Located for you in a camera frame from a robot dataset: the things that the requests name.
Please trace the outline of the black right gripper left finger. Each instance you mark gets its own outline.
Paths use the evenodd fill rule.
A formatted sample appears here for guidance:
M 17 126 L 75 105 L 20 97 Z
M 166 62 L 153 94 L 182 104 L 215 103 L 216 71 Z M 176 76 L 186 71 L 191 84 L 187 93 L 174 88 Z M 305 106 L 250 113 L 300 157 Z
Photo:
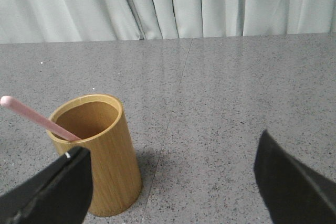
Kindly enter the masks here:
M 73 147 L 1 196 L 1 223 L 83 223 L 92 194 L 90 151 Z

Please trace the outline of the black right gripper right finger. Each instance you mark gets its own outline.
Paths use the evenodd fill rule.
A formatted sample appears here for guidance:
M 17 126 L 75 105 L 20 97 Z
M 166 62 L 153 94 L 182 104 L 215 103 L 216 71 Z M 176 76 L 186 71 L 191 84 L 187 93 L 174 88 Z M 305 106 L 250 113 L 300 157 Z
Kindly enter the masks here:
M 254 174 L 273 223 L 335 223 L 335 182 L 288 154 L 267 131 Z

